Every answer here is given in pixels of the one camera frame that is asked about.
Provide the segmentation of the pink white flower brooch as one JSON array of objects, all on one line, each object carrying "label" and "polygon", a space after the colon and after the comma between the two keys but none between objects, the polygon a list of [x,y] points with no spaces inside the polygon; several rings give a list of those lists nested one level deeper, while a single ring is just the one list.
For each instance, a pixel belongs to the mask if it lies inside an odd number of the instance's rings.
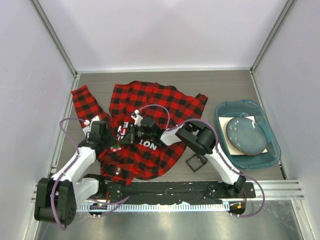
[{"label": "pink white flower brooch", "polygon": [[115,144],[115,145],[111,146],[109,150],[114,153],[114,152],[120,151],[121,149],[122,148],[118,144]]}]

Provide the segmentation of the red black plaid shirt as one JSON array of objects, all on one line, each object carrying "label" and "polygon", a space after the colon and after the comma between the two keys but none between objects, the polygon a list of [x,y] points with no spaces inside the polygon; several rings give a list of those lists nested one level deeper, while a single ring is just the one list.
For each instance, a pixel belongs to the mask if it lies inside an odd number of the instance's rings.
[{"label": "red black plaid shirt", "polygon": [[[131,114],[138,110],[142,117],[151,117],[162,129],[172,128],[181,122],[200,119],[208,97],[199,93],[185,95],[171,85],[132,81],[116,84],[105,112],[86,85],[71,92],[77,117],[92,120],[99,116],[120,141],[134,120]],[[133,179],[151,180],[164,175],[183,155],[186,145],[182,142],[171,146],[158,146],[152,140],[140,140],[132,145],[121,145],[120,150],[103,151],[97,158],[100,174],[106,180],[128,186]]]}]

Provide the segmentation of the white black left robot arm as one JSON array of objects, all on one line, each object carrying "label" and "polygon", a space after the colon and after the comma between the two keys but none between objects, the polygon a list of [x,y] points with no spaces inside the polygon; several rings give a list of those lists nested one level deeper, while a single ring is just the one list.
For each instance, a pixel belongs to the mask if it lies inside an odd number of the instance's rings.
[{"label": "white black left robot arm", "polygon": [[117,141],[105,121],[93,119],[88,127],[84,140],[76,145],[74,155],[64,167],[51,177],[39,180],[35,197],[35,220],[56,223],[65,228],[74,220],[80,204],[90,197],[100,200],[106,195],[107,187],[103,177],[84,175],[84,172]]}]

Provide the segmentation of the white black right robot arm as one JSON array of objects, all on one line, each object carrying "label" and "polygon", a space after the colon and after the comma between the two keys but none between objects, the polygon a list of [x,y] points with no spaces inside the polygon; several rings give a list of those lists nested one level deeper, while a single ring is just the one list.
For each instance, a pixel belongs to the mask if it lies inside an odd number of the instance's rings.
[{"label": "white black right robot arm", "polygon": [[236,198],[244,192],[246,177],[228,159],[218,143],[216,130],[207,122],[190,118],[172,128],[162,129],[150,117],[135,117],[134,120],[134,124],[120,139],[120,144],[132,145],[141,140],[151,140],[158,146],[168,147],[182,142],[195,154],[210,161],[230,197]]}]

